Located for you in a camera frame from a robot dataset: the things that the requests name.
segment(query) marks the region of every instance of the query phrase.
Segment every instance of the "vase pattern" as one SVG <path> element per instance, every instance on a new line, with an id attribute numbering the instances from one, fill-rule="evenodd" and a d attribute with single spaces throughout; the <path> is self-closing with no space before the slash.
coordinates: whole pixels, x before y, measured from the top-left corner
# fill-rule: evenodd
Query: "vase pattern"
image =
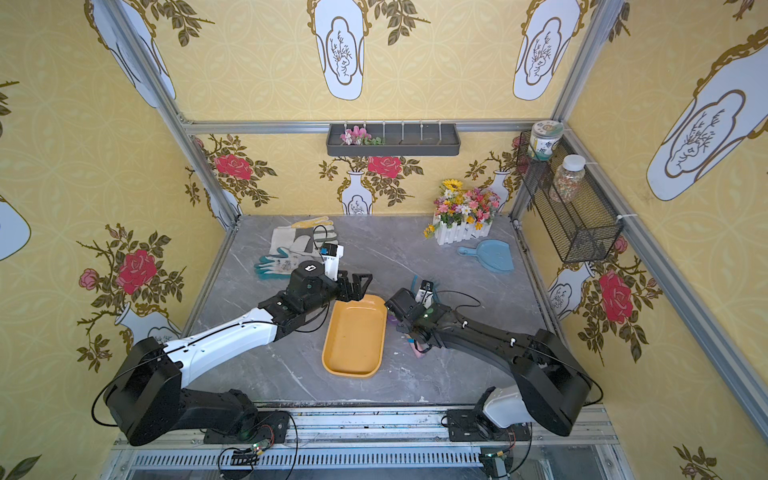
<path id="1" fill-rule="evenodd" d="M 370 215 L 373 213 L 373 194 L 365 188 L 362 176 L 365 172 L 348 171 L 349 186 L 341 193 L 345 215 Z"/>

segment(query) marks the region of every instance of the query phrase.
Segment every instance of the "white lid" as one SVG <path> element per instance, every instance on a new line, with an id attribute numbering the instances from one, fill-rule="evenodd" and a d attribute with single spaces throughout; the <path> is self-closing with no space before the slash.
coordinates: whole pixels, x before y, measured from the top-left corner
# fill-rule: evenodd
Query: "white lid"
<path id="1" fill-rule="evenodd" d="M 581 155 L 566 155 L 563 159 L 563 168 L 572 172 L 578 172 L 584 169 L 587 161 Z"/>

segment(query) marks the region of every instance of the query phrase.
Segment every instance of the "metal grate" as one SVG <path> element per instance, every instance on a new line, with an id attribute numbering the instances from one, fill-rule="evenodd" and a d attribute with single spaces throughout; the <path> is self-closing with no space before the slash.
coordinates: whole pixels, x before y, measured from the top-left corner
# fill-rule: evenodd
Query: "metal grate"
<path id="1" fill-rule="evenodd" d="M 531 194 L 536 210 L 544 221 L 549 237 L 563 263 L 605 260 L 621 233 L 623 224 L 617 221 L 617 211 L 587 169 L 578 194 L 572 202 L 563 202 L 554 189 L 554 173 L 566 155 L 574 153 L 564 141 L 554 149 L 549 161 L 532 160 L 528 156 L 531 132 L 521 134 L 518 149 L 518 172 Z"/>
<path id="2" fill-rule="evenodd" d="M 296 468 L 421 468 L 421 467 L 479 467 L 478 447 L 395 447 L 360 449 L 300 449 Z M 136 470 L 216 470 L 221 450 L 193 450 L 184 453 L 168 450 L 143 450 L 132 466 Z M 250 466 L 230 466 L 232 452 L 221 456 L 222 467 L 246 469 Z M 259 457 L 256 470 L 282 470 L 293 464 L 292 449 L 270 449 Z"/>

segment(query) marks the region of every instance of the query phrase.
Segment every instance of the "glass jar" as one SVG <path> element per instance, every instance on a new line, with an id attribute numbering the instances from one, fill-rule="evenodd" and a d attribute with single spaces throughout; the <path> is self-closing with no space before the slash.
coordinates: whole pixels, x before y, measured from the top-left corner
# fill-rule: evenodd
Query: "glass jar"
<path id="1" fill-rule="evenodd" d="M 528 156 L 541 161 L 549 160 L 552 151 L 563 136 L 563 124 L 554 120 L 537 121 L 531 128 Z"/>
<path id="2" fill-rule="evenodd" d="M 586 173 L 584 171 L 586 163 L 587 161 L 581 155 L 567 155 L 563 159 L 563 164 L 554 173 L 549 197 L 556 202 L 564 203 L 575 200 Z"/>

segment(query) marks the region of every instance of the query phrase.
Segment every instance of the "yellow wallpaper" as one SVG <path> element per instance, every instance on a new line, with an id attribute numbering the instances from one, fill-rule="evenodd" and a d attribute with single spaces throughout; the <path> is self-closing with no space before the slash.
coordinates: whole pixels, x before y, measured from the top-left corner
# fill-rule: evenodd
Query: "yellow wallpaper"
<path id="1" fill-rule="evenodd" d="M 758 31 L 768 34 L 768 3 L 754 2 L 736 20 L 733 15 L 739 14 L 739 7 L 719 0 L 632 3 L 627 22 L 631 37 L 621 36 L 604 47 L 570 123 L 768 381 L 768 135 L 742 141 L 672 200 L 659 200 L 647 180 L 661 142 L 694 90 L 700 90 L 697 81 L 707 78 L 725 51 L 744 45 Z M 768 65 L 767 52 L 768 48 L 760 50 L 760 68 Z M 718 75 L 710 84 L 719 81 L 723 93 L 729 88 L 744 90 L 752 99 L 744 110 L 752 108 L 761 118 L 768 115 L 764 73 L 753 69 L 738 76 L 724 74 L 731 74 L 730 80 Z M 757 82 L 757 90 L 750 91 L 741 79 Z M 713 142 L 718 141 L 716 134 Z"/>
<path id="2" fill-rule="evenodd" d="M 529 7 L 541 4 L 540 0 L 359 0 L 361 5 L 371 5 L 366 5 L 370 27 L 363 54 L 357 55 L 362 56 L 359 73 L 365 77 L 362 93 L 358 85 L 350 97 L 359 97 L 347 101 L 335 98 L 326 85 L 331 70 L 326 69 L 324 75 L 321 68 L 304 0 L 190 0 L 185 5 L 194 15 L 170 14 L 178 18 L 178 29 L 170 18 L 158 14 L 159 20 L 154 19 L 152 8 L 160 8 L 163 2 L 131 1 L 141 10 L 141 4 L 147 5 L 145 15 L 155 27 L 157 48 L 180 109 L 197 121 L 549 118 L 584 39 L 581 28 L 564 54 L 559 55 L 558 48 L 540 51 L 536 58 L 541 64 L 535 67 L 543 65 L 542 70 L 548 70 L 556 62 L 557 69 L 544 94 L 526 101 L 513 92 L 523 42 L 521 25 L 528 19 Z M 588 3 L 548 0 L 541 8 L 553 8 L 564 19 L 562 29 L 570 27 L 573 32 L 581 12 L 588 25 Z M 391 5 L 395 13 L 379 13 L 376 18 L 382 4 Z M 330 12 L 328 8 L 344 13 L 357 7 L 353 0 L 310 0 L 312 12 L 320 12 L 317 24 Z M 399 28 L 408 33 L 388 45 L 392 32 L 398 31 L 393 22 L 402 22 Z M 534 17 L 531 28 L 543 28 L 542 23 Z M 180 46 L 180 32 L 184 47 Z M 557 39 L 554 46 L 564 45 L 571 37 L 571 33 L 559 35 L 551 27 L 546 32 Z M 538 83 L 538 76 L 528 81 Z"/>
<path id="3" fill-rule="evenodd" d="M 397 174 L 399 171 L 401 178 L 398 180 L 399 185 L 390 184 L 389 188 L 400 188 L 402 193 L 397 192 L 393 198 L 394 204 L 389 206 L 391 190 L 385 187 L 373 188 L 376 201 L 373 203 L 372 212 L 431 213 L 435 208 L 432 202 L 440 195 L 440 182 L 446 178 L 462 180 L 465 187 L 490 185 L 496 178 L 493 172 L 499 166 L 499 163 L 491 158 L 491 152 L 503 163 L 504 152 L 513 154 L 516 151 L 513 142 L 517 137 L 518 133 L 514 132 L 465 133 L 461 134 L 462 148 L 456 157 L 406 157 L 405 163 L 400 159 L 395 160 L 398 165 L 393 165 L 395 170 L 391 170 L 391 174 Z M 228 140 L 226 135 L 214 135 L 213 138 L 210 135 L 200 136 L 198 140 L 202 143 L 210 166 L 218 175 L 222 186 L 239 200 L 240 208 L 245 214 L 343 213 L 343 205 L 338 197 L 339 189 L 349 181 L 349 165 L 336 161 L 332 165 L 336 166 L 336 174 L 331 174 L 332 180 L 327 175 L 322 175 L 323 162 L 329 165 L 329 162 L 333 161 L 333 157 L 329 157 L 326 151 L 325 135 L 239 135 L 237 139 L 230 135 L 229 138 L 234 142 L 239 141 L 239 146 L 231 145 L 233 142 Z M 230 157 L 232 163 L 223 160 L 234 153 L 240 155 L 240 159 Z M 469 172 L 476 161 L 478 163 L 475 170 L 480 169 L 482 173 L 478 173 L 473 179 Z M 416 166 L 418 170 L 411 169 L 409 162 L 410 166 Z M 410 170 L 407 175 L 405 167 Z M 389 170 L 383 171 L 384 175 L 366 178 L 374 182 L 386 180 Z M 245 180 L 252 175 L 258 176 L 259 179 Z M 515 182 L 514 172 L 502 176 L 507 180 L 507 197 L 510 200 L 502 210 L 508 211 L 511 208 L 511 193 L 517 190 L 519 181 Z"/>
<path id="4" fill-rule="evenodd" d="M 18 82 L 0 88 L 0 195 L 31 229 L 26 245 L 0 260 L 0 465 L 10 472 L 41 454 L 26 478 L 88 480 L 117 435 L 88 410 L 125 356 L 126 326 L 167 316 L 167 330 L 181 328 L 223 231 L 210 212 L 189 205 L 186 160 L 98 44 L 83 2 L 4 2 L 0 43 L 0 84 Z M 2 226 L 0 246 L 8 239 Z M 141 243 L 146 255 L 137 252 Z M 111 269 L 118 253 L 131 268 Z M 175 293 L 163 294 L 185 267 L 175 276 L 183 281 L 168 287 Z M 139 292 L 135 301 L 129 291 Z M 152 298 L 142 299 L 144 291 Z M 116 292 L 120 307 L 130 304 L 120 325 Z M 97 414 L 111 419 L 106 408 Z"/>
<path id="5" fill-rule="evenodd" d="M 541 218 L 528 212 L 522 223 L 525 239 L 544 282 L 552 284 L 553 291 L 558 290 L 556 285 L 564 279 L 561 271 L 569 270 L 562 269 Z M 641 272 L 645 270 L 644 265 L 636 265 L 635 253 L 623 237 L 620 237 L 619 247 L 624 252 L 618 255 L 618 264 L 625 268 L 619 274 L 639 279 L 640 274 L 632 270 Z M 609 264 L 605 267 L 609 271 L 616 270 Z M 559 281 L 555 282 L 558 273 Z M 647 273 L 644 275 L 644 287 L 654 285 L 655 280 Z M 638 311 L 633 301 L 622 301 L 621 288 L 612 286 L 613 282 L 604 279 L 604 275 L 596 273 L 585 278 L 588 283 L 598 282 L 608 288 L 597 292 L 594 284 L 585 284 L 585 291 L 594 292 L 595 297 L 590 300 L 591 294 L 583 295 L 579 311 L 567 315 L 562 326 L 574 356 L 605 391 L 603 403 L 634 477 L 637 480 L 679 480 L 683 473 L 681 469 L 689 472 L 688 463 L 692 463 L 699 468 L 708 468 L 704 473 L 711 478 L 765 478 L 768 446 L 663 293 L 658 297 L 650 295 L 652 308 L 641 302 Z M 579 286 L 580 283 L 574 285 L 576 295 L 581 291 Z M 610 300 L 608 305 L 604 302 L 603 291 Z M 648 298 L 647 291 L 643 296 Z M 591 307 L 592 312 L 607 314 L 598 314 L 604 319 L 602 324 L 607 320 L 618 330 L 614 334 L 612 328 L 598 329 L 603 338 L 597 347 L 599 354 L 590 350 L 582 338 L 588 334 L 585 330 L 588 327 L 585 315 L 590 312 L 585 308 L 588 304 L 595 305 Z M 637 312 L 636 322 L 632 323 L 622 315 L 615 316 L 617 305 L 625 312 Z M 621 327 L 630 324 L 642 328 L 646 341 L 641 343 L 642 355 L 637 362 L 631 355 L 630 343 L 621 338 Z M 682 450 L 683 445 L 689 449 L 692 458 L 702 447 L 705 456 L 715 458 L 716 464 L 701 465 L 683 460 L 675 451 L 675 447 Z M 701 478 L 705 477 L 698 472 L 696 479 Z"/>

